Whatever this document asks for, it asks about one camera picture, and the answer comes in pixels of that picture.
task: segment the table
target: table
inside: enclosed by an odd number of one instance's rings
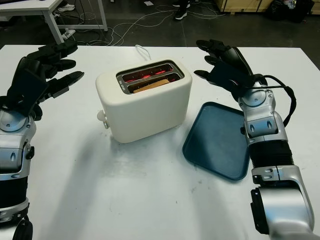
[[[59,29],[103,29],[105,32],[108,31],[106,16],[102,0],[97,0],[102,25],[57,25],[52,12],[57,8],[57,6],[62,2],[62,0],[26,0],[11,2],[6,4],[0,4],[0,15],[1,16],[29,16],[29,15],[43,15],[50,31],[54,37],[57,44],[63,43],[64,39],[59,31]]]
[[[17,63],[34,45],[0,50],[1,89],[6,94]],[[188,163],[182,146],[205,102],[240,109],[231,94],[193,74],[210,70],[205,52],[194,47],[147,47],[152,59],[175,57],[193,77],[186,119],[180,126],[132,143],[113,140],[97,120],[102,109],[96,77],[143,58],[134,47],[80,46],[69,56],[73,71],[85,72],[70,91],[41,104],[43,118],[32,139],[35,156],[28,179],[29,217],[34,240],[267,240],[255,230],[251,213],[250,163],[237,182]],[[291,86],[297,108],[286,128],[300,167],[320,235],[318,131],[320,72],[299,48],[240,48],[254,73],[271,74]],[[290,100],[275,89],[277,111],[285,117]]]

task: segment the floor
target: floor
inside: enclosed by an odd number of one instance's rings
[[[86,24],[101,21],[98,4],[95,0],[75,1],[76,10],[65,12],[65,17],[57,20],[65,24],[77,24],[79,13],[86,12]],[[153,0],[157,6],[146,6],[143,0],[105,0],[104,10],[108,27],[114,28],[121,23],[134,23],[144,15],[161,11],[141,19],[140,25],[158,25],[143,27],[133,25],[123,38],[113,34],[112,44],[123,46],[171,46],[194,47],[196,40],[217,39],[225,44],[237,47],[298,47],[309,56],[320,69],[320,17],[308,16],[302,23],[287,20],[273,21],[257,13],[236,13],[221,15],[213,3],[192,4],[189,13],[182,21],[174,21],[170,7],[172,0]],[[121,36],[131,24],[121,24],[115,31]],[[103,33],[99,30],[76,32],[73,36],[79,44],[106,45],[110,42],[112,30]],[[27,16],[26,21],[19,18],[13,26],[0,28],[0,48],[7,44],[44,45],[54,42],[51,32],[41,16]]]

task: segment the silver robotic arm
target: silver robotic arm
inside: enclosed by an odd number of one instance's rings
[[[253,163],[253,182],[259,185],[251,191],[255,228],[272,240],[320,240],[313,234],[314,213],[285,130],[296,107],[292,89],[275,77],[253,75],[236,47],[216,40],[198,40],[197,45],[210,54],[205,60],[215,67],[211,72],[194,73],[230,91],[244,113],[241,132]],[[268,86],[265,77],[273,78],[280,86]],[[272,88],[278,87],[284,88],[292,100],[284,121],[275,111]]]
[[[35,148],[31,140],[42,118],[39,104],[67,92],[84,73],[60,79],[57,72],[76,62],[62,59],[77,50],[75,43],[52,44],[23,57],[6,96],[0,97],[0,239],[31,240],[33,225],[27,216],[28,176]]]

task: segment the cable on floor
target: cable on floor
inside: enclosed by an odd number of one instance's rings
[[[91,8],[92,12],[85,12],[83,10],[83,8],[82,8],[83,13],[78,16],[78,18],[82,21],[80,24],[84,24],[84,22],[86,20],[86,14],[87,14],[87,16],[88,16],[88,14],[92,14],[92,18],[88,18],[87,20],[95,20],[96,24],[99,26],[98,21],[97,21],[97,16],[93,13],[94,10],[93,10],[92,4],[91,4],[91,0],[88,0],[88,2],[89,2],[89,5],[90,5],[90,8]],[[200,1],[200,2],[196,2],[196,3],[192,3],[192,5],[196,5],[197,7],[202,8],[202,9],[207,9],[210,12],[213,12],[213,14],[202,14],[202,13],[199,13],[199,12],[189,11],[189,10],[187,11],[187,13],[190,16],[193,16],[193,17],[196,17],[196,18],[199,18],[199,19],[206,19],[206,20],[212,20],[212,19],[216,19],[217,17],[224,16],[224,14],[218,14],[219,13],[218,11],[215,11],[214,9],[211,9],[209,6],[207,6],[207,4],[213,4],[213,3],[212,2],[207,2],[207,1]],[[166,8],[171,8],[171,9],[163,10],[163,9],[159,9],[160,7],[166,7]],[[158,5],[158,6],[155,7],[155,9],[158,10],[158,11],[150,13],[150,14],[146,14],[146,15],[138,18],[135,22],[123,22],[123,23],[119,23],[119,24],[115,25],[113,28],[112,27],[108,27],[108,29],[111,30],[111,34],[110,34],[111,40],[110,41],[107,40],[107,38],[105,36],[105,32],[100,28],[100,26],[99,26],[99,30],[100,30],[104,40],[100,40],[101,36],[99,36],[98,39],[92,40],[92,41],[89,41],[89,42],[76,41],[76,39],[74,37],[73,37],[73,39],[77,43],[86,44],[88,46],[92,46],[92,45],[96,45],[96,44],[100,44],[100,45],[104,44],[106,46],[121,46],[124,43],[124,37],[127,35],[127,33],[130,31],[130,29],[133,26],[139,26],[139,27],[145,27],[145,28],[157,27],[157,26],[161,25],[167,18],[169,18],[170,16],[172,16],[176,12],[176,8],[172,7],[170,5]],[[155,14],[161,14],[161,13],[169,13],[169,15],[165,16],[159,23],[154,24],[154,25],[138,24],[138,22],[140,20],[142,20],[143,18],[145,18],[145,17],[152,16],[152,15],[155,15]],[[64,17],[66,17],[66,18],[68,18],[68,17],[77,18],[77,16],[75,16],[73,14],[70,14],[70,13],[65,13],[65,14],[62,14],[62,15]],[[122,25],[130,25],[130,26],[124,32],[124,34],[120,35],[118,32],[116,32],[116,28],[118,28],[119,26],[122,26]],[[77,31],[77,32],[81,33],[81,32],[89,32],[89,31],[93,31],[93,29],[84,30],[84,31]],[[115,41],[114,35],[119,37],[119,39],[117,41]]]

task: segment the plastic tray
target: plastic tray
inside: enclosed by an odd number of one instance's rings
[[[243,179],[249,165],[246,138],[240,132],[243,125],[242,111],[206,102],[184,142],[184,157],[228,179]]]

